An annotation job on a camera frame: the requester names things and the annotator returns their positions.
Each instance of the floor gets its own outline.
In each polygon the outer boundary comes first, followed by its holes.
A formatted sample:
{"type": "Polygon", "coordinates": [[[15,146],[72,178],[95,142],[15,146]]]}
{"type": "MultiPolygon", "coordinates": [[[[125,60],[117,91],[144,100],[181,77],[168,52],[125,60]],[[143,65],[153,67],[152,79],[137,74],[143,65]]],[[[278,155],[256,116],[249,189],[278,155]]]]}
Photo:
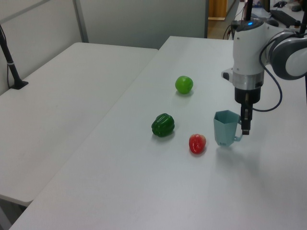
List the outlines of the floor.
{"type": "Polygon", "coordinates": [[[235,19],[236,11],[238,9],[239,0],[236,0],[230,11],[228,12],[224,21],[209,20],[208,21],[208,38],[223,39],[226,28],[235,19]]]}

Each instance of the black device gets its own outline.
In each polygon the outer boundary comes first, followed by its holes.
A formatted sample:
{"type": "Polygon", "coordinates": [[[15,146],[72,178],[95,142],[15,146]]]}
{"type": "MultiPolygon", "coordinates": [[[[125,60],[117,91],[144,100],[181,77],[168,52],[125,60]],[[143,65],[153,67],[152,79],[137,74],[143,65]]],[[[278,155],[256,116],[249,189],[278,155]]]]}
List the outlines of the black device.
{"type": "Polygon", "coordinates": [[[293,17],[289,16],[283,11],[271,10],[271,15],[276,20],[279,20],[282,24],[284,24],[287,28],[291,25],[300,26],[301,22],[295,20],[293,17]]]}
{"type": "Polygon", "coordinates": [[[286,4],[287,4],[286,1],[279,1],[278,3],[276,3],[276,4],[274,5],[274,7],[282,8],[282,7],[284,7],[286,4]]]}
{"type": "Polygon", "coordinates": [[[28,82],[22,81],[19,77],[19,74],[17,72],[17,69],[15,67],[11,53],[9,51],[9,48],[8,48],[8,45],[7,45],[7,42],[6,42],[6,37],[5,37],[4,31],[1,27],[1,25],[0,25],[0,45],[1,45],[2,51],[4,53],[5,59],[7,61],[7,64],[9,65],[11,73],[12,73],[13,78],[14,78],[14,85],[11,88],[19,90],[22,87],[24,87],[25,85],[27,85],[28,82]]]}
{"type": "Polygon", "coordinates": [[[302,7],[301,7],[300,5],[293,6],[293,7],[291,8],[291,10],[292,10],[293,12],[299,12],[299,11],[302,10],[302,7]]]}
{"type": "Polygon", "coordinates": [[[272,26],[279,26],[279,23],[276,20],[270,19],[266,21],[267,24],[272,25],[272,26]]]}

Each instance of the white table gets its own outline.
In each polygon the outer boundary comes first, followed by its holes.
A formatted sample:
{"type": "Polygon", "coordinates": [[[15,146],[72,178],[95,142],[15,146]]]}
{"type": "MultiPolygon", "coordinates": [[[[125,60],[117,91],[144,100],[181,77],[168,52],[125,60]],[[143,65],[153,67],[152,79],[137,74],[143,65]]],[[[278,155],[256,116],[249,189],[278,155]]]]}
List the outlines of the white table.
{"type": "Polygon", "coordinates": [[[76,43],[0,96],[0,198],[28,206],[156,52],[76,43]]]}
{"type": "MultiPolygon", "coordinates": [[[[281,106],[254,112],[251,132],[230,148],[214,140],[216,111],[240,105],[221,78],[232,41],[170,37],[11,230],[305,230],[307,109],[304,79],[278,81],[281,106]],[[181,96],[175,81],[194,80],[181,96]],[[171,136],[151,124],[175,120],[171,136]],[[189,151],[191,134],[207,138],[189,151]]],[[[278,101],[266,75],[256,108],[278,101]]]]}

